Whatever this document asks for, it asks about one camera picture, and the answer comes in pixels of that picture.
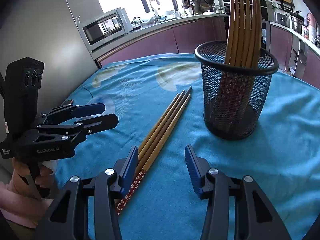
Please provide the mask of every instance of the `bundle of chopsticks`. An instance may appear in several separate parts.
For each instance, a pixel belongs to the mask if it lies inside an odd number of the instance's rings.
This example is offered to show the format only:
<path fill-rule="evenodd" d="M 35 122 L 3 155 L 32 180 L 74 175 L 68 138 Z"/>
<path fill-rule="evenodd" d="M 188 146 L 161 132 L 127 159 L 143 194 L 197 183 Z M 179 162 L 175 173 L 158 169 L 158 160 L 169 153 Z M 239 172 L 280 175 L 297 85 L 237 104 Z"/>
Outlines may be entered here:
<path fill-rule="evenodd" d="M 123 199 L 116 201 L 116 211 L 118 215 L 126 206 L 128 200 L 132 197 L 132 194 L 144 178 L 144 175 L 159 155 L 164 143 L 170 136 L 183 110 L 186 108 L 191 98 L 191 91 L 192 87 L 190 87 L 187 92 L 183 90 L 175 96 L 161 118 L 139 146 L 138 165 L 134 175 L 135 179 L 131 184 L 128 194 Z"/>
<path fill-rule="evenodd" d="M 250 0 L 230 1 L 230 20 L 225 64 L 243 68 L 257 68 L 261 48 L 260 0 L 253 0 L 251 20 Z"/>

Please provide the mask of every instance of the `pink cabinet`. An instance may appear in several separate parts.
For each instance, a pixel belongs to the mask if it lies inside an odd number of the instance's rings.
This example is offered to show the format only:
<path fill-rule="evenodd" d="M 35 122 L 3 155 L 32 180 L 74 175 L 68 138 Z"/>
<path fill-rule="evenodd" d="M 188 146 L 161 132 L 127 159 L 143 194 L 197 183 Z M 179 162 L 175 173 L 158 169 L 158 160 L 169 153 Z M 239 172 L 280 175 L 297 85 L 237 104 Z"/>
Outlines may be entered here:
<path fill-rule="evenodd" d="M 310 49 L 302 80 L 320 89 L 320 58 Z"/>
<path fill-rule="evenodd" d="M 173 30 L 165 30 L 137 41 L 112 54 L 100 63 L 102 66 L 116 61 L 134 59 L 162 53 L 178 53 Z"/>
<path fill-rule="evenodd" d="M 194 53 L 198 45 L 223 37 L 219 17 L 185 23 L 172 29 L 179 53 Z"/>
<path fill-rule="evenodd" d="M 279 68 L 288 67 L 292 49 L 292 33 L 287 30 L 270 26 L 270 53 L 275 56 Z"/>

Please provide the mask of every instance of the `silver screw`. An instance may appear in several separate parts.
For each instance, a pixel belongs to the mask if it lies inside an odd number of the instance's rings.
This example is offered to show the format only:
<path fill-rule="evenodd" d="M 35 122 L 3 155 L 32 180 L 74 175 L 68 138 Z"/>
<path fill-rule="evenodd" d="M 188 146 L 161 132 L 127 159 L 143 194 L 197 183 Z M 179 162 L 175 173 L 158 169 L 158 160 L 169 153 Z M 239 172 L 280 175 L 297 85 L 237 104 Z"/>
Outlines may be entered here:
<path fill-rule="evenodd" d="M 112 175 L 112 174 L 115 173 L 115 170 L 114 170 L 114 169 L 106 169 L 106 170 L 104 171 L 104 173 L 107 174 L 107 175 Z"/>
<path fill-rule="evenodd" d="M 79 177 L 78 176 L 72 176 L 71 178 L 70 178 L 70 181 L 72 182 L 72 183 L 75 183 L 75 182 L 77 182 L 79 180 Z"/>
<path fill-rule="evenodd" d="M 245 180 L 246 182 L 248 182 L 248 183 L 253 182 L 253 178 L 251 178 L 250 176 L 245 176 L 245 177 L 244 177 L 244 180 Z"/>
<path fill-rule="evenodd" d="M 212 175 L 217 175 L 218 172 L 219 172 L 219 171 L 218 171 L 217 169 L 215 169 L 215 168 L 209 169 L 209 173 L 212 174 Z"/>

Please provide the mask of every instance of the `camera lens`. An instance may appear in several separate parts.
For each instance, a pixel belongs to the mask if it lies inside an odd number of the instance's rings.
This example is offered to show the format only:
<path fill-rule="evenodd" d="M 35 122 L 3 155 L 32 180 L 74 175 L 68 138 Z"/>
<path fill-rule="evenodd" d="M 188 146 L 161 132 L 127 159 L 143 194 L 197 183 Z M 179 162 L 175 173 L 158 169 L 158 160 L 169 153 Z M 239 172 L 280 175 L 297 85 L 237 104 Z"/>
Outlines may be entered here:
<path fill-rule="evenodd" d="M 32 86 L 36 84 L 36 81 L 37 81 L 37 71 L 35 70 L 32 74 L 32 80 L 31 80 Z"/>
<path fill-rule="evenodd" d="M 40 73 L 39 73 L 39 76 L 38 76 L 38 83 L 40 83 L 41 80 L 42 80 L 42 73 L 40 72 Z"/>
<path fill-rule="evenodd" d="M 24 85 L 27 87 L 29 85 L 30 81 L 30 71 L 26 73 L 26 76 L 24 77 Z"/>

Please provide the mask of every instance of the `black mesh cup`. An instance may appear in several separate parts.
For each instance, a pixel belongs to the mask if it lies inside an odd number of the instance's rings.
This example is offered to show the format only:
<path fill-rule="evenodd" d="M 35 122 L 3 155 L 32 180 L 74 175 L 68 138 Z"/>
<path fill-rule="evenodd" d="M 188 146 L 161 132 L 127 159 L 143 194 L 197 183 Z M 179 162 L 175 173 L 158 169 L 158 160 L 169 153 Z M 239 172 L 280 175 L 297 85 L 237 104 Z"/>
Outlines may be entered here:
<path fill-rule="evenodd" d="M 261 49 L 258 68 L 231 67 L 224 64 L 226 49 L 226 41 L 210 41 L 195 54 L 201 62 L 204 122 L 215 135 L 237 140 L 254 131 L 279 64 Z"/>

